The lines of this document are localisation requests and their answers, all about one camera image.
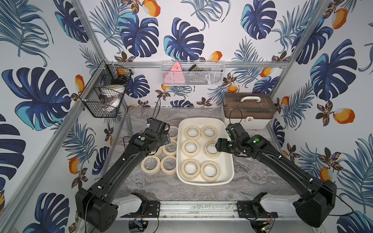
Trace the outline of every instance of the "robotic arm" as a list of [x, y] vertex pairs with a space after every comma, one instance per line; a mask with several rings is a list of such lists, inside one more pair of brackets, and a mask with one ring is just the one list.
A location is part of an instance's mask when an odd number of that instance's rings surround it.
[[171, 142], [166, 125], [157, 119], [148, 119], [149, 128], [136, 133], [129, 140], [124, 153], [107, 173], [88, 190], [81, 188], [75, 195], [79, 217], [91, 223], [99, 231], [106, 231], [118, 214], [118, 206], [112, 201], [120, 185], [149, 153]]
[[226, 131], [231, 140], [219, 138], [217, 151], [235, 155], [243, 153], [271, 168], [301, 197], [293, 203], [298, 216], [308, 225], [320, 227], [334, 207], [336, 185], [330, 180], [323, 182], [284, 159], [268, 140], [260, 135], [250, 137], [239, 123], [228, 125]]
[[[101, 232], [117, 217], [118, 205], [112, 201], [123, 181], [149, 153], [170, 143], [168, 129], [165, 130], [169, 124], [157, 119], [148, 119], [148, 123], [149, 128], [131, 137], [124, 153], [100, 180], [88, 190], [81, 188], [75, 195], [78, 216]], [[268, 140], [260, 135], [250, 137], [239, 123], [228, 125], [226, 130], [231, 139], [219, 138], [217, 150], [235, 155], [243, 153], [271, 168], [300, 195], [293, 203], [299, 217], [308, 225], [319, 227], [334, 207], [336, 185], [330, 180], [322, 182], [283, 159]]]

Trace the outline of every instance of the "plastic tray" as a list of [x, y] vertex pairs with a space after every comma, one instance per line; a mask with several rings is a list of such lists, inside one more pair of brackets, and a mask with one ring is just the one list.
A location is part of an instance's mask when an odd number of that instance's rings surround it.
[[181, 165], [183, 162], [187, 159], [182, 152], [182, 144], [186, 141], [186, 138], [184, 136], [184, 130], [188, 126], [198, 126], [200, 130], [206, 125], [214, 126], [217, 129], [217, 138], [228, 138], [228, 134], [225, 131], [225, 125], [224, 123], [216, 118], [208, 118], [208, 117], [196, 117], [196, 118], [187, 118], [180, 122], [179, 124], [179, 132], [178, 132], [178, 145], [177, 145], [177, 151], [176, 151], [176, 173], [178, 175], [178, 178], [183, 181], [184, 183], [190, 184], [190, 185], [202, 185], [202, 186], [213, 186], [213, 185], [223, 185], [226, 183], [229, 183], [234, 176], [234, 167], [233, 167], [233, 158], [232, 154], [228, 154], [225, 152], [221, 152], [219, 157], [216, 159], [209, 159], [206, 157], [206, 155], [203, 152], [203, 148], [206, 143], [208, 143], [207, 140], [203, 139], [202, 137], [197, 141], [200, 145], [200, 152], [199, 154], [194, 157], [193, 159], [196, 160], [200, 165], [202, 165], [206, 161], [213, 161], [218, 164], [220, 167], [220, 176], [219, 178], [212, 183], [209, 183], [205, 181], [201, 175], [198, 175], [194, 180], [184, 180], [181, 176]]

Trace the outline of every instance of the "metal wire basket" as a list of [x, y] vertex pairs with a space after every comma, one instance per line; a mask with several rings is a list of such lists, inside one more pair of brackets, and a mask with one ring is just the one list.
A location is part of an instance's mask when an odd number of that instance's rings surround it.
[[133, 72], [120, 65], [107, 64], [93, 89], [83, 100], [94, 117], [116, 117]]
[[[181, 71], [171, 71], [175, 62]], [[225, 66], [223, 61], [162, 61], [161, 71], [167, 86], [221, 85]]]

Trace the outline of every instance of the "white storage box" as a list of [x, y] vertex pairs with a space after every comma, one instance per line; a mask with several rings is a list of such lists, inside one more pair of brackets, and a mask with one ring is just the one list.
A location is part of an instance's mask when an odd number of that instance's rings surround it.
[[266, 94], [227, 93], [223, 99], [222, 121], [225, 126], [239, 123], [244, 129], [264, 129], [272, 120], [276, 107]]

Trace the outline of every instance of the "tropical leaf wallpaper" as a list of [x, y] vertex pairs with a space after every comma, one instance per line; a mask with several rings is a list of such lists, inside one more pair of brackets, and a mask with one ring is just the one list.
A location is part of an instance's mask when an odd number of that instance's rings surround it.
[[[291, 4], [278, 0], [82, 1], [105, 56], [114, 62], [288, 61], [319, 3], [320, 0]], [[313, 58], [331, 37], [332, 26], [322, 24], [308, 42], [310, 49], [304, 50], [302, 62]], [[87, 59], [87, 66], [92, 63], [92, 59]], [[175, 101], [184, 100], [201, 107], [205, 105], [197, 102], [212, 98], [209, 104], [218, 107], [227, 92], [269, 93], [281, 71], [271, 67], [229, 68], [220, 85], [203, 87], [162, 86], [159, 69], [134, 68], [125, 100], [133, 107], [154, 107], [161, 95], [161, 106], [172, 107]]]
[[[309, 8], [307, 3], [283, 17], [276, 30], [283, 48], [291, 42], [296, 46], [291, 33], [303, 29], [291, 28], [289, 22], [306, 24], [298, 14]], [[325, 232], [373, 232], [373, 24], [368, 9], [373, 2], [331, 1], [273, 97], [277, 113], [272, 126], [283, 154], [309, 174], [335, 182], [337, 195], [354, 210], [328, 216]], [[270, 85], [270, 79], [263, 83]], [[337, 198], [330, 214], [349, 212]]]
[[[101, 60], [70, 0], [1, 1], [0, 15], [2, 213]], [[154, 32], [141, 21], [136, 30], [142, 27]], [[103, 119], [82, 111], [17, 221], [19, 232], [76, 230], [75, 194], [100, 176], [124, 112]]]

